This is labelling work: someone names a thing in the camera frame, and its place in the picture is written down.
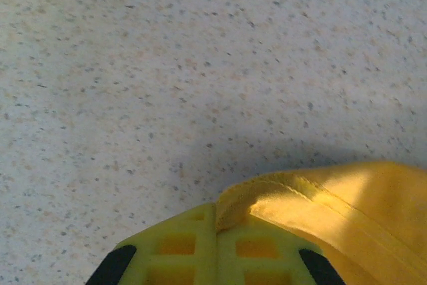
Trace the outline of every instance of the yellow fabric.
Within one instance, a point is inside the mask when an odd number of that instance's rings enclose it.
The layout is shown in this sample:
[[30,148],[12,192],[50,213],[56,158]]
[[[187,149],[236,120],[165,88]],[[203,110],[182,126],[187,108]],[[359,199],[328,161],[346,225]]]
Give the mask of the yellow fabric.
[[347,285],[427,284],[427,172],[368,162],[258,176],[217,202],[217,232],[251,214],[323,249]]

